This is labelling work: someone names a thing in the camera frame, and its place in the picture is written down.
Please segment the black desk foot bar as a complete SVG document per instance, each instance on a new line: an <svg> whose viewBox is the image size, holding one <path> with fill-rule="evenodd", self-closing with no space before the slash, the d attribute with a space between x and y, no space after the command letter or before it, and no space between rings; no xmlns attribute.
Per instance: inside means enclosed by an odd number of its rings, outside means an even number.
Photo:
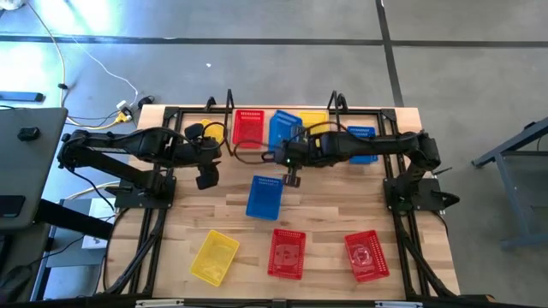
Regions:
<svg viewBox="0 0 548 308"><path fill-rule="evenodd" d="M42 199L39 202L34 220L45 222L57 228L65 228L101 240L110 238L113 225L99 218L71 210L61 204Z"/></svg>

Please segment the black phone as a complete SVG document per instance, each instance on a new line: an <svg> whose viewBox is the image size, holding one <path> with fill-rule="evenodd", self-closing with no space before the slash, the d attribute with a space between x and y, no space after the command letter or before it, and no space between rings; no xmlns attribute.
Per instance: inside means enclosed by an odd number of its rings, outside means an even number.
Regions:
<svg viewBox="0 0 548 308"><path fill-rule="evenodd" d="M0 217L18 217L26 198L22 195L0 195Z"/></svg>

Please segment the silver metal bracket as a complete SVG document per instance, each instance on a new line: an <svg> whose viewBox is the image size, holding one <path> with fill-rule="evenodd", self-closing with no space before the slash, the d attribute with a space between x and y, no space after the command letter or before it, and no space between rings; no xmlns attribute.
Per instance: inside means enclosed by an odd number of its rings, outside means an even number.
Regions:
<svg viewBox="0 0 548 308"><path fill-rule="evenodd" d="M183 299L142 299L136 301L134 308L180 308L183 306Z"/></svg>
<svg viewBox="0 0 548 308"><path fill-rule="evenodd" d="M412 301L375 301L375 308L424 308L421 302Z"/></svg>

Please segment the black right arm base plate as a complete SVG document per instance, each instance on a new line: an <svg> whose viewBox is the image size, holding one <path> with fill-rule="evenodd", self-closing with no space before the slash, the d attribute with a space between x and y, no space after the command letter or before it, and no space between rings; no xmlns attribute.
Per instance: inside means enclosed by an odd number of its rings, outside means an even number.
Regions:
<svg viewBox="0 0 548 308"><path fill-rule="evenodd" d="M385 179L383 189L387 207L396 212L446 208L436 179L423 178L411 183L396 178Z"/></svg>

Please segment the grey desk top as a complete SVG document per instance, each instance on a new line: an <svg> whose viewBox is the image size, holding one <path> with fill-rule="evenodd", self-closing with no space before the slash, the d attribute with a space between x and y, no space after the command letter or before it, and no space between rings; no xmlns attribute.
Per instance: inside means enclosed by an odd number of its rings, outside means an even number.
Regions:
<svg viewBox="0 0 548 308"><path fill-rule="evenodd" d="M67 114L65 108L0 110L0 195L26 198L18 217L0 217L0 232L33 223ZM22 127L38 127L41 134L36 140L20 141Z"/></svg>

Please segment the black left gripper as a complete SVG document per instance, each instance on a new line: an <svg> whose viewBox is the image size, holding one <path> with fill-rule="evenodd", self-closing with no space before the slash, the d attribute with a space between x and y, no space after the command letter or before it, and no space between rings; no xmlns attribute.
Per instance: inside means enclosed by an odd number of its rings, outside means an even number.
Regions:
<svg viewBox="0 0 548 308"><path fill-rule="evenodd" d="M198 167L197 187L205 190L214 187L219 181L216 164L211 164L222 156L220 144L213 137L206 137L204 126L195 123L184 129L188 142L183 146L183 166Z"/></svg>

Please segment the small black desk device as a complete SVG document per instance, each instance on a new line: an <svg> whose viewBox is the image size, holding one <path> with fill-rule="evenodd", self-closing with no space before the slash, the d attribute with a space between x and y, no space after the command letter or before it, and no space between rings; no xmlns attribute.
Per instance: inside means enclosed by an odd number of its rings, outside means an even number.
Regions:
<svg viewBox="0 0 548 308"><path fill-rule="evenodd" d="M33 141L38 139L40 134L38 127L22 127L17 134L17 139L24 142Z"/></svg>

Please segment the blue plastic mesh basket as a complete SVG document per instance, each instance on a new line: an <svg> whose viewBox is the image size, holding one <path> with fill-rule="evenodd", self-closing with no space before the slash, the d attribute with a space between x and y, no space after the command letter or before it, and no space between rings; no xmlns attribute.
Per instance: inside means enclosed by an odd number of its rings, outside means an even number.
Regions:
<svg viewBox="0 0 548 308"><path fill-rule="evenodd" d="M348 126L348 131L360 138L376 136L376 130L374 127ZM355 156L349 159L350 164L371 164L377 161L377 155Z"/></svg>
<svg viewBox="0 0 548 308"><path fill-rule="evenodd" d="M278 178L255 175L247 201L246 215L276 221L282 203L283 183Z"/></svg>
<svg viewBox="0 0 548 308"><path fill-rule="evenodd" d="M295 135L297 127L302 126L302 119L283 110L277 110L269 122L268 146L274 151L284 139Z"/></svg>

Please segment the dark flat bar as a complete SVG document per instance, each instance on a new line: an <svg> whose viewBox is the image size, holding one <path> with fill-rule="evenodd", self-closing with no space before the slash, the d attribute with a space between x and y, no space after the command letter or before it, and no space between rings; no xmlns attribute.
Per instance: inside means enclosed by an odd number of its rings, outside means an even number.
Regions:
<svg viewBox="0 0 548 308"><path fill-rule="evenodd" d="M4 92L0 91L0 100L14 102L43 102L45 95L40 92Z"/></svg>

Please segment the red plastic mesh basket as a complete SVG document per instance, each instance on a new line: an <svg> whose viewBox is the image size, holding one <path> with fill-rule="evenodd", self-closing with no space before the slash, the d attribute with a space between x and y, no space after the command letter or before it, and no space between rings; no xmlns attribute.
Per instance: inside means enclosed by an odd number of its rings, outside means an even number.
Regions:
<svg viewBox="0 0 548 308"><path fill-rule="evenodd" d="M237 110L232 141L243 149L259 149L263 142L265 112L263 110Z"/></svg>
<svg viewBox="0 0 548 308"><path fill-rule="evenodd" d="M357 282L375 281L390 275L375 230L348 234L344 237L344 243L350 267Z"/></svg>
<svg viewBox="0 0 548 308"><path fill-rule="evenodd" d="M305 233L275 228L272 233L267 274L284 279L301 280L305 248Z"/></svg>

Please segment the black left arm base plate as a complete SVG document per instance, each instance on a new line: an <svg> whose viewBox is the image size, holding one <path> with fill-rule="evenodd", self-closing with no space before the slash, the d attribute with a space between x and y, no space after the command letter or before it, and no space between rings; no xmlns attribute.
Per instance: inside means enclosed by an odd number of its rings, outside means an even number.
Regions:
<svg viewBox="0 0 548 308"><path fill-rule="evenodd" d="M116 196L114 206L117 208L169 209L173 205L175 189L176 178L173 176L164 179L158 192L138 188L129 181L121 180L119 186L115 187L112 192Z"/></svg>

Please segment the white paper sheet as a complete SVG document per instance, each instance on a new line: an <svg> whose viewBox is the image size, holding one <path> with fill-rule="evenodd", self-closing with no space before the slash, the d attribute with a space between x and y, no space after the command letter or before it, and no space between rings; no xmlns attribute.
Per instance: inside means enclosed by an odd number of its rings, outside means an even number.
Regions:
<svg viewBox="0 0 548 308"><path fill-rule="evenodd" d="M89 215L113 225L116 213L102 198L93 198L90 205ZM86 235L81 244L84 250L103 249L107 246L107 240Z"/></svg>

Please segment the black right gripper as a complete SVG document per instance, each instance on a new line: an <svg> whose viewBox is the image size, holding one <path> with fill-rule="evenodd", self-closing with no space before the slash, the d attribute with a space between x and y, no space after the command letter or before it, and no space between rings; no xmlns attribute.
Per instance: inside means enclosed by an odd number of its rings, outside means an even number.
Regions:
<svg viewBox="0 0 548 308"><path fill-rule="evenodd" d="M281 145L274 150L273 159L276 164L288 168L288 175L283 176L286 187L298 188L301 178L296 176L296 167L319 168L320 138L310 137L306 141L295 142L284 139Z"/></svg>

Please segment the black aluminium table frame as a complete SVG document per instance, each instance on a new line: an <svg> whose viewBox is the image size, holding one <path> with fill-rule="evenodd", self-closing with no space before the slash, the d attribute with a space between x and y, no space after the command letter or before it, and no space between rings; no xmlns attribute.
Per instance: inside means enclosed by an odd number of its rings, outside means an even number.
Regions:
<svg viewBox="0 0 548 308"><path fill-rule="evenodd" d="M340 115L342 125L375 127L378 118L384 132L392 134L392 123L400 132L419 132L416 108L373 109L373 115ZM254 175L281 177L287 168L274 164L246 165L223 148L217 166L220 180L215 187L199 190L196 169L176 169L174 204L167 211L158 254L152 295L157 298L214 299L404 299L402 271L393 216L384 200L386 170L396 177L402 159L384 157L371 165L338 163L323 169L298 172L299 188L284 187L281 212L276 221L246 216L246 204ZM144 210L129 210L116 225L107 262L107 287L127 268L137 250ZM445 286L459 293L456 273L444 225L429 212L415 214L419 243L426 260ZM301 280L267 274L274 228L304 232L306 250ZM240 243L229 271L219 287L190 273L190 266L210 230ZM353 277L344 236L376 230L390 276L364 283Z"/></svg>

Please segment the grey metal cart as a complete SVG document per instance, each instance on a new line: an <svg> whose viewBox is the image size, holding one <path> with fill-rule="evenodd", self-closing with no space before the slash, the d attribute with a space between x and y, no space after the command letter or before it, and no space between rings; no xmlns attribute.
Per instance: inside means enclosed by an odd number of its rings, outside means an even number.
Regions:
<svg viewBox="0 0 548 308"><path fill-rule="evenodd" d="M504 249L548 244L548 227L542 227L535 212L548 210L548 151L524 149L543 138L548 140L548 116L527 124L514 137L471 161L476 169L488 163L497 165L518 226L516 237L501 241Z"/></svg>

